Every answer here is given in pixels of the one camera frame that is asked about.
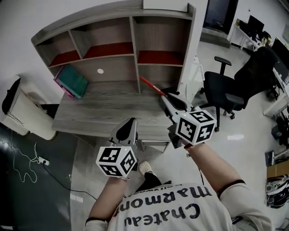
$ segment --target red stick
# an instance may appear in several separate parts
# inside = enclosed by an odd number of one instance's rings
[[[160,89],[158,89],[156,86],[154,86],[150,81],[148,81],[144,77],[140,76],[140,80],[143,81],[145,84],[147,84],[149,87],[151,87],[153,90],[155,90],[158,94],[168,97],[165,93],[163,93]]]

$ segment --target office chair backrest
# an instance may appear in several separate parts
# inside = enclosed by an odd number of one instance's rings
[[[277,57],[269,48],[260,47],[235,74],[236,86],[238,86],[237,95],[245,101],[243,109],[249,98],[275,85],[276,77],[273,67],[277,62]]]

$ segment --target black pants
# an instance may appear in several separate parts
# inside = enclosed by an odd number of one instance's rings
[[[159,181],[158,177],[156,177],[154,174],[152,173],[145,173],[144,174],[145,177],[145,181],[144,183],[137,189],[136,192],[139,191],[143,191],[143,190],[148,190],[148,189],[152,189],[154,187],[157,186],[161,186],[162,183]]]

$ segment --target book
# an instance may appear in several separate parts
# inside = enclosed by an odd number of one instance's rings
[[[77,98],[81,98],[84,95],[88,84],[88,81],[71,65],[63,66],[56,81]]]
[[[61,71],[63,70],[63,66],[60,68],[60,70],[58,71],[57,75],[55,76],[55,78],[53,79],[55,81],[55,83],[57,83],[57,85],[66,93],[69,95],[70,98],[74,98],[74,94],[72,94],[70,91],[68,91],[65,87],[63,87],[61,84],[59,84],[57,82],[57,79],[59,77],[59,74],[61,73]]]

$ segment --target red shelf panel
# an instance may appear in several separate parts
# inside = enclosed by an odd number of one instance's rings
[[[69,63],[72,61],[80,60],[80,57],[77,51],[69,51],[62,54],[57,55],[54,60],[50,63],[51,66],[60,65],[63,63]]]
[[[140,51],[139,64],[183,65],[182,53],[175,51]]]
[[[120,42],[92,46],[84,56],[84,59],[110,55],[130,55],[134,53],[132,42]]]

